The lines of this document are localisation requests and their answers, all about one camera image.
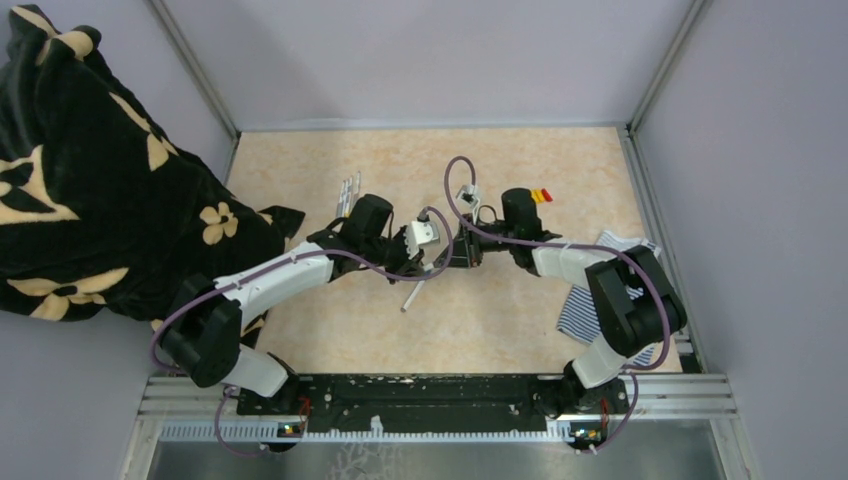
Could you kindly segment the green end white marker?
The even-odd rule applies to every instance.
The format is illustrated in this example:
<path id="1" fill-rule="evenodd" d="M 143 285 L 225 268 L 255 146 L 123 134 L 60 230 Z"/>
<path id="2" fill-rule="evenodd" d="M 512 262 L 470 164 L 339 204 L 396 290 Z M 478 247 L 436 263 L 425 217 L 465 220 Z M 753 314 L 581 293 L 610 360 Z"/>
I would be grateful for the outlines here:
<path id="1" fill-rule="evenodd" d="M 344 217 L 346 215 L 347 203 L 350 197 L 350 188 L 352 185 L 352 181 L 353 178 L 349 177 L 342 184 L 337 208 L 337 214 L 339 217 Z"/>

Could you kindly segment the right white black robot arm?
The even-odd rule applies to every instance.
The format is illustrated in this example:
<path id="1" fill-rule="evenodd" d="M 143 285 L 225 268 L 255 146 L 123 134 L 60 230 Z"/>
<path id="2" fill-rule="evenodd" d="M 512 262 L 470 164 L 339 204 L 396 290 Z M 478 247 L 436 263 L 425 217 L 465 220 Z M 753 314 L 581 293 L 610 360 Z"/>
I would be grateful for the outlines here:
<path id="1" fill-rule="evenodd" d="M 605 245 L 569 243 L 542 224 L 531 190 L 512 188 L 501 196 L 502 216 L 481 222 L 475 184 L 466 184 L 448 199 L 461 225 L 457 239 L 471 254 L 507 251 L 516 265 L 540 278 L 554 278 L 583 290 L 597 333 L 588 348 L 569 361 L 559 384 L 545 389 L 546 414 L 588 412 L 603 391 L 635 358 L 660 345 L 667 356 L 671 336 L 685 327 L 688 314 L 655 253 L 637 244 L 626 250 Z"/>

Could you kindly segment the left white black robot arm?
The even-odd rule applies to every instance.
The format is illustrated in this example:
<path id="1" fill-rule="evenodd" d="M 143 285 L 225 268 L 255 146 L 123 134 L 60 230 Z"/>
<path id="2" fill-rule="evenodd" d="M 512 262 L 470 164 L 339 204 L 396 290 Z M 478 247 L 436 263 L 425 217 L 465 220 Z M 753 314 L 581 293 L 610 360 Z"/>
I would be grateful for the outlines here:
<path id="1" fill-rule="evenodd" d="M 154 335 L 155 349 L 200 388 L 235 387 L 259 396 L 277 414 L 292 411 L 300 399 L 298 374 L 278 356 L 244 344 L 243 329 L 278 304 L 361 268 L 392 283 L 425 276 L 424 248 L 439 242 L 437 224 L 424 210 L 389 235 L 393 217 L 391 203 L 366 194 L 348 215 L 287 253 L 214 280 L 186 279 Z"/>

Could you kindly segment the orange cap white marker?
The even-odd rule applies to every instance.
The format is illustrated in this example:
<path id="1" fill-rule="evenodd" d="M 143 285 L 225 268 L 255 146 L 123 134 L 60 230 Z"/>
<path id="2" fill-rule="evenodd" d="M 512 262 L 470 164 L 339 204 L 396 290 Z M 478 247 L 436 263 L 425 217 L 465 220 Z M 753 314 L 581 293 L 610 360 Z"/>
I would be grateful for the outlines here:
<path id="1" fill-rule="evenodd" d="M 350 214 L 352 206 L 352 197 L 354 196 L 355 177 L 351 176 L 346 183 L 345 198 L 343 202 L 342 214 L 347 217 Z"/>

